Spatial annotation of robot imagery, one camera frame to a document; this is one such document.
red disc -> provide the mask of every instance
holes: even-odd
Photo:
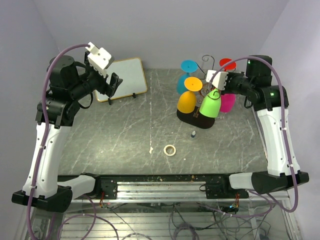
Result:
[[[222,58],[219,62],[220,64],[220,67],[222,67],[223,65],[225,65],[226,63],[232,61],[232,59],[230,58]],[[224,67],[224,70],[227,71],[227,70],[232,70],[232,69],[235,69],[237,67],[237,64],[235,62],[233,63],[230,63],[229,65],[227,65],[226,67]]]

gray marble table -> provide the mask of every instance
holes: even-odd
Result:
[[[62,154],[59,174],[204,174],[263,171],[261,137],[251,109],[238,96],[229,113],[210,129],[196,128],[177,116],[176,84],[182,71],[147,69],[148,91],[108,102],[94,100],[81,109]],[[89,98],[81,103],[88,104]],[[192,131],[196,136],[191,138]],[[176,147],[166,156],[164,147]]]

roll of tape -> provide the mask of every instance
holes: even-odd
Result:
[[[170,149],[170,148],[173,149],[173,153],[168,153],[167,152],[167,149]],[[168,157],[171,157],[171,156],[175,155],[176,152],[177,152],[176,147],[171,145],[171,144],[165,146],[163,151],[164,151],[165,155],[167,155]]]

white wall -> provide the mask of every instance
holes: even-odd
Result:
[[[290,0],[260,53],[273,57],[289,97],[294,153],[310,182],[299,187],[296,215],[306,240],[319,239],[320,1]]]
[[[179,68],[208,53],[217,60],[256,54],[288,2],[34,1],[60,49],[93,42],[116,59],[140,57],[149,68]]]
[[[24,206],[11,203],[28,176],[37,104],[48,61],[58,48],[32,0],[0,7],[0,239],[12,240]]]

whiteboard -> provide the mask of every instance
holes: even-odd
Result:
[[[144,69],[140,58],[129,58],[114,61],[106,70],[108,78],[106,82],[110,83],[112,73],[116,73],[123,82],[110,99],[119,99],[132,96],[133,93],[143,94],[148,90]],[[108,96],[95,91],[96,100],[98,102],[108,101]]]

